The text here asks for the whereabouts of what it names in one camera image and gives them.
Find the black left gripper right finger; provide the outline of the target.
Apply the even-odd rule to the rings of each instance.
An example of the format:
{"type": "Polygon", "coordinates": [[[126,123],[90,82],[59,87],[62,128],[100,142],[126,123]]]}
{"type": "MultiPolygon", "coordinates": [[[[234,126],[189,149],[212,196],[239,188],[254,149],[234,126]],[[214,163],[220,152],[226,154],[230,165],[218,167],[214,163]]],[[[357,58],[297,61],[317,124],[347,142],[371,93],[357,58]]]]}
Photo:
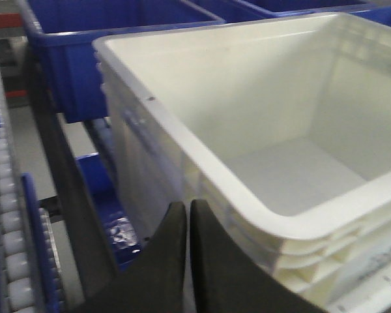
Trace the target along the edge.
{"type": "Polygon", "coordinates": [[[205,200],[190,206],[190,263],[198,312],[322,312],[262,271],[205,200]]]}

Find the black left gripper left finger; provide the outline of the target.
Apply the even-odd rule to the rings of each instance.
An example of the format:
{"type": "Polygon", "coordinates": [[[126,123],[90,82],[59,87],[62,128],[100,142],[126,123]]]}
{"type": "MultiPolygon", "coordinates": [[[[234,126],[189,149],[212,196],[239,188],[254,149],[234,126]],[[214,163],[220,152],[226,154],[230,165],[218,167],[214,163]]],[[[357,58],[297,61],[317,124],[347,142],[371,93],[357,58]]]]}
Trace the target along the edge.
{"type": "Polygon", "coordinates": [[[182,312],[186,209],[170,203],[138,257],[74,312],[182,312]]]}

